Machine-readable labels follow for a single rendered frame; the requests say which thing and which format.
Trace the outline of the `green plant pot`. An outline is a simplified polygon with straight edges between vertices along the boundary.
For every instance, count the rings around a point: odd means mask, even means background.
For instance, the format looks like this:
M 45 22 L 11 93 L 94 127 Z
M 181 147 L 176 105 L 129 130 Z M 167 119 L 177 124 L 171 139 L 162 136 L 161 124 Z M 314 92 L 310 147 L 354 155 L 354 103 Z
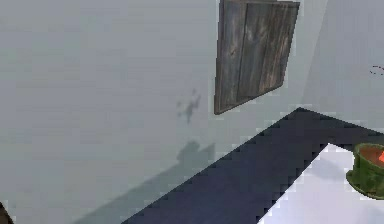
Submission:
M 346 180 L 368 198 L 384 200 L 384 145 L 360 143 L 354 147 L 353 167 Z

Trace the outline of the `grey wooden framed picture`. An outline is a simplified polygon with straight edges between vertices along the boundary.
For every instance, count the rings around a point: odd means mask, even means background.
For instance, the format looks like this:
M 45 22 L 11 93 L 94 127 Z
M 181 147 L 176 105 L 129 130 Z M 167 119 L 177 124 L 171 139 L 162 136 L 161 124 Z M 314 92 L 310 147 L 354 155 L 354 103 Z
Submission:
M 220 0 L 214 113 L 283 85 L 300 4 Z

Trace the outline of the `dark brown object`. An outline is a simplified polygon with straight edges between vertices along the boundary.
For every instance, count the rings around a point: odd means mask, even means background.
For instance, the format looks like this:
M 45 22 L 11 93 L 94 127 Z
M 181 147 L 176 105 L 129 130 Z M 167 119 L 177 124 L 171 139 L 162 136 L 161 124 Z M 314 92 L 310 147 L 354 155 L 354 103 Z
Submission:
M 0 224 L 14 224 L 3 204 L 0 202 Z

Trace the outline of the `white table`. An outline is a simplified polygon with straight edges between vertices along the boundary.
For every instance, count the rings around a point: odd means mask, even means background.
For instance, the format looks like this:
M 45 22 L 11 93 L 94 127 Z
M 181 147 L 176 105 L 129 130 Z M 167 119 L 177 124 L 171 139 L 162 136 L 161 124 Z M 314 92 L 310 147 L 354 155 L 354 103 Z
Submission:
M 384 200 L 346 180 L 353 153 L 328 143 L 257 224 L 384 224 Z

